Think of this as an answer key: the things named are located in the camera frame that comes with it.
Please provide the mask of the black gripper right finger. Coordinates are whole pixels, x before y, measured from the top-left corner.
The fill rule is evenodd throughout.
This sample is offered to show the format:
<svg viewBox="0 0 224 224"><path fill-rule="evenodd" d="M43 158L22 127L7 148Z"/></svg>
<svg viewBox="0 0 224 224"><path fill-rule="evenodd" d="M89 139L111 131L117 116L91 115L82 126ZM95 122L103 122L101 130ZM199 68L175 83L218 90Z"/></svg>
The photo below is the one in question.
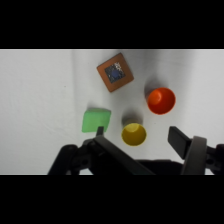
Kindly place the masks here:
<svg viewBox="0 0 224 224"><path fill-rule="evenodd" d="M206 169L214 175L224 175L224 144L210 147L206 138L190 139L175 126L169 128L168 142L184 160L182 175L204 175Z"/></svg>

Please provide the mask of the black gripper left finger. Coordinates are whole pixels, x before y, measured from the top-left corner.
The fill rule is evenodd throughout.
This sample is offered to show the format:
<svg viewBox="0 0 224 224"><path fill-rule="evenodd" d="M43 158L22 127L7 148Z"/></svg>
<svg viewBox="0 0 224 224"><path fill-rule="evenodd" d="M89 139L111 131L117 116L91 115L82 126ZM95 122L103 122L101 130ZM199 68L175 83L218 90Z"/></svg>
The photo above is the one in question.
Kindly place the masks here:
<svg viewBox="0 0 224 224"><path fill-rule="evenodd" d="M153 172L128 156L104 137L104 127L97 129L96 136L85 140L80 147L63 146L48 174L79 175L88 169L94 175L153 175Z"/></svg>

